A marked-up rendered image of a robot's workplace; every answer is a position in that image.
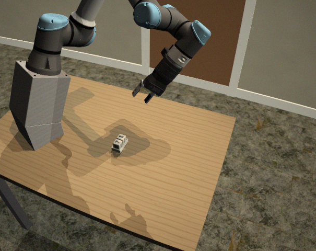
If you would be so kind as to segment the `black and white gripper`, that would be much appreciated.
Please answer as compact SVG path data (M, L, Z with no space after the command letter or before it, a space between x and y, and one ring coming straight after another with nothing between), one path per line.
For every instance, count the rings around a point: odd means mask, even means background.
M155 94L158 97L161 96L166 90L167 85L182 71L182 67L185 67L191 60L180 53L174 45L170 49L164 47L161 54L163 59L155 67L154 71L144 80L141 79L141 83L132 92L133 97L135 97L141 87L150 90L151 93L144 99L146 104Z

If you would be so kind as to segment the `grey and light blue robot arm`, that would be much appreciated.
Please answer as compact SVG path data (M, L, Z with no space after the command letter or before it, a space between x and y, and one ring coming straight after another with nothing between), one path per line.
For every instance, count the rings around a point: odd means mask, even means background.
M62 47L86 47L95 36L95 17L105 0L81 0L67 18L43 14L39 18L33 49L26 68L34 73L55 76L61 73ZM190 22L171 5L160 6L157 0L128 0L134 21L140 27L169 32L177 39L175 47L191 59L211 36L199 21Z

